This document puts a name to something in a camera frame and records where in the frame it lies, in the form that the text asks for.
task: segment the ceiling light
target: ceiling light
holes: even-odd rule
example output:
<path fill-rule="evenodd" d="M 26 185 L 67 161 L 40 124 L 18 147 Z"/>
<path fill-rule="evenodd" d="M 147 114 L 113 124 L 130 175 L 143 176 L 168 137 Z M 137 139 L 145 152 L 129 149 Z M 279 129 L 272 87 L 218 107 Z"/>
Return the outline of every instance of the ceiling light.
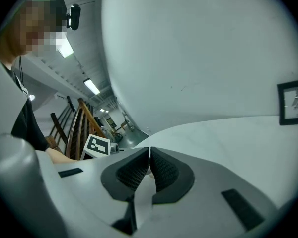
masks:
<path fill-rule="evenodd" d="M 87 80 L 84 80 L 84 84 L 95 94 L 99 94 L 100 91 L 97 89 L 97 87 L 94 85 L 94 83 L 88 78 Z"/>
<path fill-rule="evenodd" d="M 35 99 L 35 96 L 33 94 L 29 95 L 30 101 L 33 101 Z"/>
<path fill-rule="evenodd" d="M 68 57 L 70 54 L 73 54 L 74 51 L 66 36 L 61 38 L 58 42 L 61 42 L 60 45 L 58 45 L 58 50 L 64 58 Z"/>

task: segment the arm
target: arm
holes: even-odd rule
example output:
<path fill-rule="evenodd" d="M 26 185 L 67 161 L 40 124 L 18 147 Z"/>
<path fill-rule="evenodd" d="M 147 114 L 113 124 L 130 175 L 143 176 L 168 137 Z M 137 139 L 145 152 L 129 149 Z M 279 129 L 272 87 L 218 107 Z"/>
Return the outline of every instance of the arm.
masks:
<path fill-rule="evenodd" d="M 66 157 L 64 154 L 54 150 L 52 148 L 48 148 L 45 152 L 50 156 L 53 163 L 66 163 L 66 162 L 75 162 L 76 160 L 72 160 Z"/>

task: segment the person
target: person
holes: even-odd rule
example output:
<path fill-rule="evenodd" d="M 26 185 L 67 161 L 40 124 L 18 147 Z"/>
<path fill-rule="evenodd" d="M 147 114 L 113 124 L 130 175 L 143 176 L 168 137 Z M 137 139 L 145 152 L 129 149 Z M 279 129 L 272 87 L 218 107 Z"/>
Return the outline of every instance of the person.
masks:
<path fill-rule="evenodd" d="M 53 33 L 66 29 L 66 5 L 64 0 L 26 0 L 12 20 L 0 32 L 0 62 L 18 88 L 28 92 L 17 78 L 12 65 L 19 56 L 37 50 Z M 45 151 L 53 163 L 73 162 L 61 152 L 49 147 L 33 113 L 28 98 L 13 126 L 11 134 L 28 141 L 35 150 Z"/>
<path fill-rule="evenodd" d="M 98 126 L 99 126 L 99 127 L 102 127 L 102 126 L 104 126 L 104 125 L 101 123 L 101 121 L 100 121 L 100 118 L 99 118 L 99 117 L 94 117 L 94 119 L 95 119 L 95 121 L 97 122 L 97 124 L 98 124 Z"/>

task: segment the picture frame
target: picture frame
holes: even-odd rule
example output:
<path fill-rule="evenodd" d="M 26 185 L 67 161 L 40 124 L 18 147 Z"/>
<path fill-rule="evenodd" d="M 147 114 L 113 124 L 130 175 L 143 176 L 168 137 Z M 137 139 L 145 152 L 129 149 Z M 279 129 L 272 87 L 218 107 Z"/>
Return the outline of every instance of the picture frame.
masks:
<path fill-rule="evenodd" d="M 107 122 L 113 129 L 117 127 L 115 122 L 111 118 L 108 118 Z"/>
<path fill-rule="evenodd" d="M 298 124 L 298 81 L 277 85 L 279 98 L 279 124 Z"/>

